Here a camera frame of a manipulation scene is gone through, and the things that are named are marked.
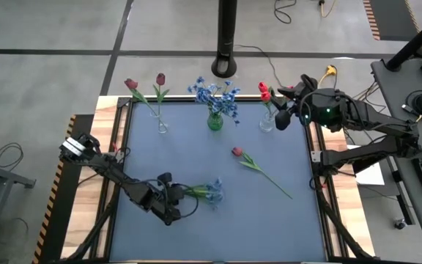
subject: tulip stem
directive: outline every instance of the tulip stem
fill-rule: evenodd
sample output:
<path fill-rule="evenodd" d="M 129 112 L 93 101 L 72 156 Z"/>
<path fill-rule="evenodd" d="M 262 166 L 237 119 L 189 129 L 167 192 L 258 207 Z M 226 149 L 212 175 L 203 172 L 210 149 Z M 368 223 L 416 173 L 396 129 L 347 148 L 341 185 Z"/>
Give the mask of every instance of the tulip stem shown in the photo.
<path fill-rule="evenodd" d="M 286 191 L 280 187 L 270 176 L 268 176 L 266 173 L 264 173 L 264 171 L 262 171 L 261 169 L 259 170 L 268 180 L 270 180 L 270 182 L 272 182 L 276 187 L 278 187 L 280 190 L 282 190 L 284 192 L 285 195 L 287 195 L 289 198 L 292 199 L 292 197 L 286 193 Z"/>

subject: glass vase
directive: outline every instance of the glass vase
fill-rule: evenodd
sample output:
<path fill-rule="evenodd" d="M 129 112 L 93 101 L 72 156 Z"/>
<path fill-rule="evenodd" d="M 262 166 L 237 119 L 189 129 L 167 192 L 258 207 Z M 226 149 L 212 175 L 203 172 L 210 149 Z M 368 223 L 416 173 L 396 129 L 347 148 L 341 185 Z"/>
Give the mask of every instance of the glass vase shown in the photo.
<path fill-rule="evenodd" d="M 275 127 L 275 115 L 265 112 L 263 118 L 260 120 L 260 129 L 267 133 Z"/>
<path fill-rule="evenodd" d="M 210 113 L 208 117 L 208 127 L 212 131 L 219 131 L 223 127 L 224 121 L 221 113 Z"/>
<path fill-rule="evenodd" d="M 162 122 L 162 120 L 159 120 L 159 133 L 167 133 L 169 131 L 169 125 Z"/>
<path fill-rule="evenodd" d="M 158 118 L 158 117 L 160 117 L 160 114 L 158 114 L 158 111 L 157 110 L 155 110 L 155 113 L 154 113 L 154 111 L 153 110 L 151 110 L 151 113 L 149 114 L 151 117 L 154 117 L 154 118 Z"/>

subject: red tulip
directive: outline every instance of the red tulip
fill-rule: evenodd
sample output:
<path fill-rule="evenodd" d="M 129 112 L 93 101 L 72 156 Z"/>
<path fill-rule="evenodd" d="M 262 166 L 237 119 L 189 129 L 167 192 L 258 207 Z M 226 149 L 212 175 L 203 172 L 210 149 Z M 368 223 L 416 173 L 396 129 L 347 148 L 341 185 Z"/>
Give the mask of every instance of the red tulip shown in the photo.
<path fill-rule="evenodd" d="M 128 87 L 128 89 L 136 89 L 136 88 L 138 88 L 138 83 L 135 82 L 135 81 L 133 81 L 130 78 L 126 79 L 125 84 Z"/>
<path fill-rule="evenodd" d="M 268 86 L 263 81 L 258 84 L 260 92 L 268 92 Z"/>
<path fill-rule="evenodd" d="M 240 147 L 235 147 L 232 149 L 232 154 L 234 154 L 237 157 L 240 157 L 243 153 L 243 150 Z"/>
<path fill-rule="evenodd" d="M 265 103 L 269 102 L 271 100 L 271 94 L 269 92 L 263 92 L 262 93 L 262 101 Z"/>
<path fill-rule="evenodd" d="M 166 76 L 163 73 L 159 73 L 155 79 L 156 84 L 164 85 L 166 82 Z"/>

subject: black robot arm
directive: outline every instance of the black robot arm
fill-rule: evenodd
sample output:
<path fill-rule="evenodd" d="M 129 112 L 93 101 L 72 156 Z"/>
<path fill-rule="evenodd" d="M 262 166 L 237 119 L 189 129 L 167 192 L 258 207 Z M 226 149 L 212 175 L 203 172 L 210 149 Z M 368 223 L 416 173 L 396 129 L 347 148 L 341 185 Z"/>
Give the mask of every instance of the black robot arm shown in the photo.
<path fill-rule="evenodd" d="M 303 125 L 313 121 L 332 132 L 346 128 L 386 134 L 380 142 L 371 142 L 352 150 L 312 152 L 313 168 L 318 175 L 334 175 L 344 164 L 353 164 L 360 171 L 388 155 L 410 158 L 419 153 L 421 148 L 418 145 L 416 122 L 380 114 L 371 105 L 354 100 L 338 89 L 317 89 L 317 80 L 306 75 L 301 78 L 302 81 L 294 88 L 278 89 L 292 101 L 281 104 L 277 99 L 272 99 L 279 109 L 275 117 L 278 129 L 286 129 L 291 116 L 295 114 Z"/>
<path fill-rule="evenodd" d="M 106 177 L 128 195 L 130 201 L 144 211 L 152 211 L 166 225 L 181 218 L 180 211 L 174 206 L 183 199 L 183 189 L 178 184 L 171 184 L 169 172 L 157 177 L 157 180 L 138 180 L 128 177 L 121 169 L 115 156 L 102 154 L 99 141 L 89 134 L 68 138 L 60 146 L 60 158 L 79 166 L 89 166 L 100 176 Z M 155 181 L 162 188 L 159 190 L 150 182 Z"/>

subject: blue flower bouquet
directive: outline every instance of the blue flower bouquet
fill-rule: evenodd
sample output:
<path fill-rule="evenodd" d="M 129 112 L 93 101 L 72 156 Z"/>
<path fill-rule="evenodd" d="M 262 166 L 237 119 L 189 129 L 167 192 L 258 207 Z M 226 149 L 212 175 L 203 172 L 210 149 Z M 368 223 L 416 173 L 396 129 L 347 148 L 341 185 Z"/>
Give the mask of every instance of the blue flower bouquet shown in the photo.
<path fill-rule="evenodd" d="M 221 203 L 224 199 L 222 181 L 218 178 L 215 181 L 206 184 L 187 188 L 185 189 L 185 195 L 195 197 L 206 202 L 214 210 L 218 208 L 219 203 Z"/>
<path fill-rule="evenodd" d="M 225 81 L 225 84 L 224 89 L 216 84 L 206 86 L 203 77 L 200 76 L 196 79 L 195 84 L 187 88 L 189 93 L 196 93 L 196 102 L 204 103 L 208 106 L 210 115 L 207 124 L 213 131 L 218 131 L 223 127 L 221 114 L 231 117 L 235 125 L 240 123 L 237 120 L 237 104 L 234 102 L 235 95 L 240 92 L 240 88 L 234 87 L 228 92 L 227 90 L 232 85 L 232 82 Z"/>

